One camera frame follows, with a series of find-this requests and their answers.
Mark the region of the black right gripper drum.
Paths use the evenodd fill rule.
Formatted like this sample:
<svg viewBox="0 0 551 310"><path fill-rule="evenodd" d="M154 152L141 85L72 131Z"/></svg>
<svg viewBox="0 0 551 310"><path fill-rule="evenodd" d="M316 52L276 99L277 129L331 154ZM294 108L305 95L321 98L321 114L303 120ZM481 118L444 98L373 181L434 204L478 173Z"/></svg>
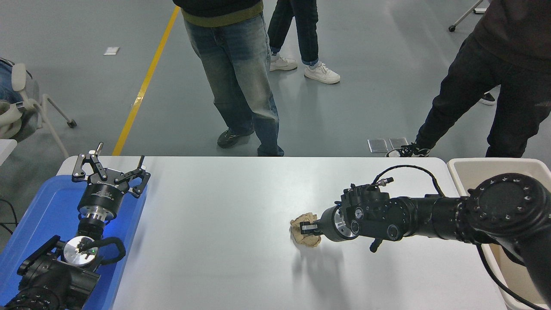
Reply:
<svg viewBox="0 0 551 310"><path fill-rule="evenodd" d="M325 210L318 224L319 230L330 241L345 241L345 222L343 221L339 206L333 206Z"/></svg>

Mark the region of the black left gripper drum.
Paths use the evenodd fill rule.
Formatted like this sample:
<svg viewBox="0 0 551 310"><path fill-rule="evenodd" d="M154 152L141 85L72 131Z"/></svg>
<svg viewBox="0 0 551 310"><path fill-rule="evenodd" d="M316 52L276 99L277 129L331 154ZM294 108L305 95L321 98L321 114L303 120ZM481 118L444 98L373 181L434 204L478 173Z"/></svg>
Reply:
<svg viewBox="0 0 551 310"><path fill-rule="evenodd" d="M115 184L115 179L121 179L121 171L107 168L106 174L108 179L105 181L99 173L88 176L88 185L77 206L81 214L118 214L124 194L130 189L129 182Z"/></svg>

